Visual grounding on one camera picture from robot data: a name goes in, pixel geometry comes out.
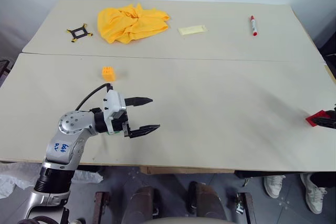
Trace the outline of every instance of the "handwritten label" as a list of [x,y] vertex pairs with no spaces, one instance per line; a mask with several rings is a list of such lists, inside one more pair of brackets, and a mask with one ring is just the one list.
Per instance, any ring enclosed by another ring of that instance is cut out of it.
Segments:
[[58,151],[66,152],[68,147],[69,147],[69,145],[67,145],[67,144],[62,144],[62,146],[60,147],[59,143],[55,143],[54,150],[55,150],[55,152],[58,152]]

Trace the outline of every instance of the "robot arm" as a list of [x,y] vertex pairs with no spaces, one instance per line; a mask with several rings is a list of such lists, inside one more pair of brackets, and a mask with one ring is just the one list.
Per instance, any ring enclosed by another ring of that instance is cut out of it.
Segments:
[[103,100],[103,111],[100,108],[90,111],[76,109],[64,114],[58,122],[56,135],[48,144],[40,177],[28,201],[25,218],[29,217],[34,207],[64,206],[67,203],[71,179],[89,137],[102,132],[113,134],[123,131],[124,136],[132,138],[146,135],[160,127],[147,125],[134,131],[129,127],[126,106],[138,106],[151,101],[149,98],[138,97],[124,99],[120,93],[108,88]]

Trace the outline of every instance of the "red object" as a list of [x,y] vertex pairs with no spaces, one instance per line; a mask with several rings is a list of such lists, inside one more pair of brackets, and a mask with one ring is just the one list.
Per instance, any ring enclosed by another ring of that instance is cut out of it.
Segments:
[[311,115],[310,117],[306,118],[306,120],[308,121],[308,123],[315,127],[317,124],[315,124],[311,119],[313,118],[330,118],[330,116],[324,111],[324,110],[321,110],[319,112],[317,112],[316,114],[314,115]]
[[258,32],[257,32],[257,26],[256,26],[256,20],[254,19],[254,16],[251,16],[251,23],[252,23],[252,30],[253,30],[253,36],[257,36]]

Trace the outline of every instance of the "gray floor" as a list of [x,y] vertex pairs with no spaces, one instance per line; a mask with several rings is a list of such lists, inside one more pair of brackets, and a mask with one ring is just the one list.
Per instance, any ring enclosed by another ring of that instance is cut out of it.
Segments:
[[[258,224],[272,223],[335,223],[336,191],[328,189],[323,201],[323,212],[315,215],[304,201],[304,187],[298,175],[287,175],[278,199],[268,197],[261,178],[253,178],[246,187],[243,179],[233,174],[177,174],[145,175],[136,167],[109,167],[104,170],[104,180],[99,184],[77,184],[71,186],[71,196],[66,205],[70,209],[70,220],[85,218],[91,223],[94,196],[97,191],[109,191],[111,202],[105,209],[101,223],[120,223],[123,211],[132,194],[142,186],[151,185],[160,190],[163,200],[163,216],[189,216],[185,209],[184,197],[189,183],[193,180],[213,188],[219,194],[228,220],[246,223],[245,216],[231,210],[231,197],[237,191],[252,194]],[[13,224],[22,219],[29,191],[16,188],[5,199],[0,199],[0,223]]]

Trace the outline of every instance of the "white table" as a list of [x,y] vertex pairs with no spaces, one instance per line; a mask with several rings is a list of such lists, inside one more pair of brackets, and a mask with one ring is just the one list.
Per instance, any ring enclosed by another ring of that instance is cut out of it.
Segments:
[[335,130],[305,121],[336,100],[316,62],[20,54],[0,88],[0,159],[41,161],[60,116],[103,83],[102,66],[114,67],[125,97],[154,100],[128,108],[130,126],[161,127],[133,139],[90,138],[83,164],[336,170]]
[[[167,12],[169,29],[130,44],[108,44],[97,31],[97,15],[107,7],[141,3]],[[252,36],[250,16],[259,35]],[[66,29],[87,23],[93,37],[71,43]],[[208,32],[181,36],[180,27],[205,25]],[[244,3],[60,0],[23,52],[140,58],[323,62],[289,5]]]

